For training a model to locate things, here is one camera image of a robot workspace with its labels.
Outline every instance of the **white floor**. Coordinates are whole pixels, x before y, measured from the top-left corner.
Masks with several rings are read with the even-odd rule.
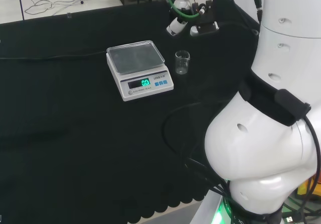
[[[22,5],[24,11],[29,7],[33,6],[34,3],[39,0],[22,0]],[[52,5],[52,9],[48,9],[51,7],[51,4],[46,1],[39,2],[37,5],[47,3],[41,6],[32,7],[27,10],[27,13],[24,12],[25,19],[39,18],[39,17],[47,17],[52,15],[61,15],[66,13],[74,13],[74,12],[82,12],[89,11],[93,9],[121,6],[120,0],[84,0],[84,4],[80,4],[80,0],[48,0],[51,2],[56,1],[65,1],[65,2],[57,2],[57,4]],[[21,21],[22,14],[20,8],[19,0],[0,0],[0,24]]]

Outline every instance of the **electronic scale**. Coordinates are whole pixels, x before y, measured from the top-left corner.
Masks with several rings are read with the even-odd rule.
[[[152,41],[110,47],[106,56],[123,101],[174,89],[165,60]]]

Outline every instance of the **digital display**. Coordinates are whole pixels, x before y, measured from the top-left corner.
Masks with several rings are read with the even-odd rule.
[[[136,80],[128,83],[128,86],[130,89],[136,88],[136,87],[144,87],[148,85],[150,85],[149,78],[144,78],[144,79],[140,79],[140,80]]]

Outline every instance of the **small glass beaker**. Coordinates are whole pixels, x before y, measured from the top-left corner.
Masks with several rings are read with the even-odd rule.
[[[188,51],[178,51],[175,53],[175,66],[178,74],[185,74],[189,70],[190,54]]]

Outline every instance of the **white plastic casing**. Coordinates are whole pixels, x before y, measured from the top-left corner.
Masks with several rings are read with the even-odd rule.
[[[171,22],[171,24],[166,28],[171,36],[176,36],[179,34],[186,26],[187,22],[179,23],[177,17]]]
[[[276,89],[311,104],[307,114],[321,139],[321,0],[264,0],[253,72]],[[231,181],[246,210],[277,211],[316,172],[316,150],[303,120],[287,127],[237,93],[211,122],[205,151],[212,168]]]
[[[264,0],[262,25],[288,36],[321,38],[320,6],[321,0]]]

